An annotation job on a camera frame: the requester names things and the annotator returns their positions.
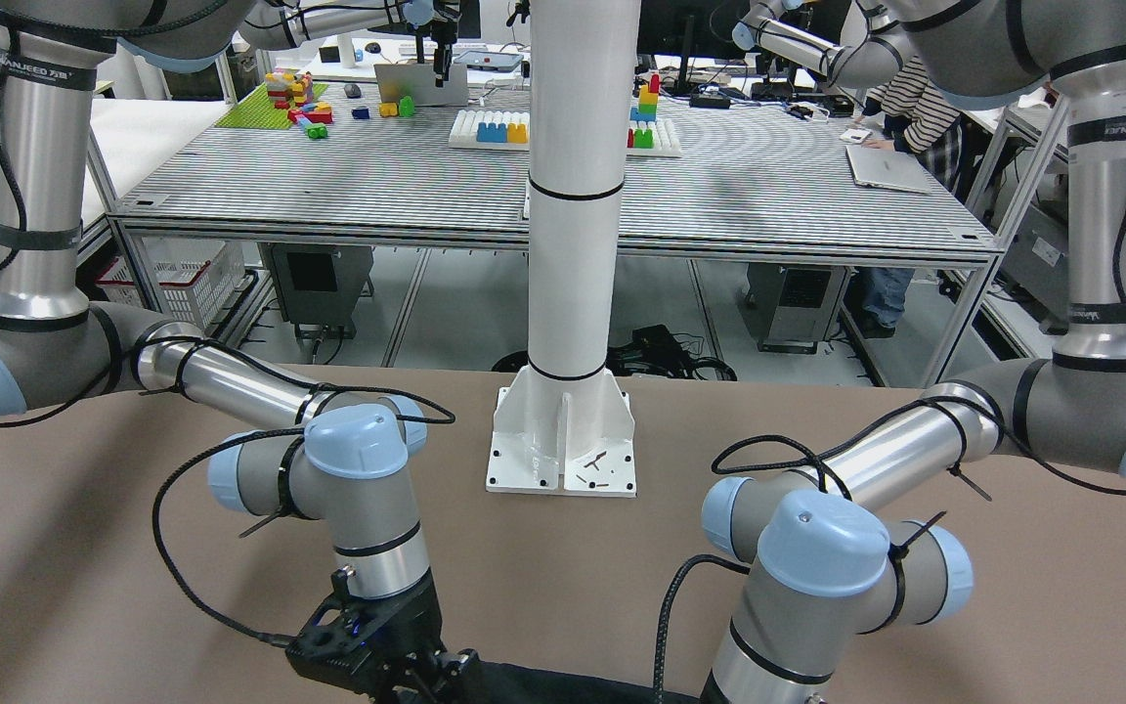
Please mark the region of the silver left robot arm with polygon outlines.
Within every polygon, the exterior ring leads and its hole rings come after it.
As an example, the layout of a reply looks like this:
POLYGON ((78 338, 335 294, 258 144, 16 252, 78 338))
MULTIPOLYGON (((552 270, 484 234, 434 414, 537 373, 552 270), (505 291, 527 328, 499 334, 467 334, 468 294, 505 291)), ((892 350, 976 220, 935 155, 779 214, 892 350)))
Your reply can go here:
POLYGON ((1021 454, 1126 476, 1126 1, 890 1, 944 97, 998 106, 1044 81, 1067 121, 1067 335, 1049 360, 957 375, 767 476, 720 467, 701 524, 745 588, 703 703, 817 703, 851 638, 960 609, 969 558, 875 511, 964 462, 1021 454))

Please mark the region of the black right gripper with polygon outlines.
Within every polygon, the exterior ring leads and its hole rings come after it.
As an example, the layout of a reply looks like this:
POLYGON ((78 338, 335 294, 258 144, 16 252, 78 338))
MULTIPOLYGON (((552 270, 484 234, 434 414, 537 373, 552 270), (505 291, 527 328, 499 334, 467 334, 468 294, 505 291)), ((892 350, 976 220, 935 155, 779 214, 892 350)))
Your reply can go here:
POLYGON ((481 658, 443 645, 434 576, 384 598, 352 594, 352 572, 332 572, 332 592, 286 647, 300 677, 374 703, 479 703, 481 658))

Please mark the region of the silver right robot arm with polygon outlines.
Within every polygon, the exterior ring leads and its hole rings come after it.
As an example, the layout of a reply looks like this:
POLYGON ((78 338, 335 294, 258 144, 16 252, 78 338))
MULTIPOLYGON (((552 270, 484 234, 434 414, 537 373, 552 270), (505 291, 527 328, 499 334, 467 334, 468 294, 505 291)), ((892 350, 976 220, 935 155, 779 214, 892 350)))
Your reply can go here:
POLYGON ((296 636, 227 629, 284 650, 301 677, 394 703, 488 701, 477 652, 443 645, 441 606, 406 464, 455 415, 385 387, 293 377, 151 309, 75 286, 80 178, 99 63, 211 66, 268 1, 0 1, 0 427, 140 389, 259 424, 211 460, 213 491, 262 524, 325 522, 332 589, 296 636))

